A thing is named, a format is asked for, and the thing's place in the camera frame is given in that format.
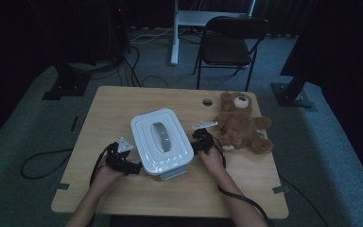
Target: dark background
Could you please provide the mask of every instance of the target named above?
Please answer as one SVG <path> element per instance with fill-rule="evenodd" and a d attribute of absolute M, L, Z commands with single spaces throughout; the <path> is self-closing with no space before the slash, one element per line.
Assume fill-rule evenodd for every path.
<path fill-rule="evenodd" d="M 303 78 L 322 89 L 363 164 L 363 1 L 316 2 L 257 1 L 253 16 L 268 19 L 274 37 L 300 34 L 281 75 Z M 180 1 L 180 9 L 193 3 Z M 245 11 L 248 3 L 203 1 L 201 8 Z M 124 27 L 117 4 L 0 1 L 0 128 L 33 79 L 58 58 L 94 64 L 122 54 Z M 173 8 L 168 0 L 127 1 L 126 29 L 172 27 Z"/>

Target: chair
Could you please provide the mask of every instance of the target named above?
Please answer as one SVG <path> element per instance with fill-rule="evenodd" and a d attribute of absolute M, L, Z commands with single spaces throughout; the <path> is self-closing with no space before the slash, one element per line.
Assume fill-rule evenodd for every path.
<path fill-rule="evenodd" d="M 241 68 L 250 65 L 244 90 L 247 92 L 257 47 L 265 39 L 267 32 L 268 21 L 265 19 L 218 16 L 209 20 L 202 31 L 199 54 L 193 72 L 193 75 L 196 74 L 198 68 L 197 90 L 199 90 L 201 68 L 236 68 L 233 74 L 235 76 Z"/>

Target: gray carpet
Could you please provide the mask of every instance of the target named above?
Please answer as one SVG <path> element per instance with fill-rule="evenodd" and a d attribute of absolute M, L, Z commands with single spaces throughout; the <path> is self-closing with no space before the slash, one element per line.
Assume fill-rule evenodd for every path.
<path fill-rule="evenodd" d="M 132 36 L 155 32 L 160 31 L 138 31 Z M 192 35 L 183 38 L 199 40 Z M 135 48 L 126 55 L 131 65 L 138 60 L 135 74 L 142 86 L 196 88 L 196 76 L 191 75 L 198 50 L 196 44 L 181 42 L 179 64 L 172 66 L 170 39 L 137 44 L 146 41 L 133 41 L 141 54 L 139 58 Z M 320 216 L 329 226 L 363 226 L 363 167 L 320 88 L 305 84 L 304 91 L 316 106 L 306 110 L 279 106 L 270 87 L 272 82 L 291 81 L 279 73 L 294 43 L 292 38 L 267 37 L 259 47 L 249 87 L 257 95 L 262 114 L 273 120 L 268 137 L 274 143 L 273 155 L 284 179 L 282 183 L 289 188 L 285 197 L 290 215 L 274 220 L 275 226 L 324 226 Z M 74 66 L 80 70 L 93 69 L 82 63 Z M 235 77 L 230 77 L 231 73 L 205 69 L 201 89 L 242 91 L 248 70 Z M 0 130 L 0 226 L 63 226 L 66 223 L 70 214 L 58 214 L 50 209 L 65 165 L 39 180 L 23 178 L 21 165 L 30 155 L 72 148 L 96 89 L 101 85 L 133 86 L 130 75 L 125 63 L 110 72 L 94 73 L 84 96 L 65 96 L 60 100 L 42 100 L 57 78 L 53 67 L 35 79 Z M 73 126 L 75 117 L 81 120 Z M 44 174 L 68 154 L 36 159 L 25 172 L 33 176 Z M 109 222 L 108 216 L 97 215 L 95 226 L 108 226 Z M 133 226 L 151 226 L 136 222 Z M 119 222 L 119 226 L 131 225 Z"/>

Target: teddy bear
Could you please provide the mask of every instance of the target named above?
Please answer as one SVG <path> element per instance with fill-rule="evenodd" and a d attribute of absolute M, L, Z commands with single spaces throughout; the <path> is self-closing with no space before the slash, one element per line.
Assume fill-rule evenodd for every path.
<path fill-rule="evenodd" d="M 252 99 L 243 93 L 223 92 L 220 95 L 221 112 L 215 118 L 221 131 L 219 142 L 223 149 L 250 148 L 254 153 L 270 152 L 272 142 L 259 130 L 271 125 L 266 116 L 252 117 Z"/>

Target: container lid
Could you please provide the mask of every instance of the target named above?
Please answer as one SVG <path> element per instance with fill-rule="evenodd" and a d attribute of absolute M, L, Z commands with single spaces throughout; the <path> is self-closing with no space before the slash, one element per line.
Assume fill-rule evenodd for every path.
<path fill-rule="evenodd" d="M 134 116 L 131 130 L 144 169 L 160 175 L 186 166 L 194 151 L 178 117 L 170 109 Z"/>

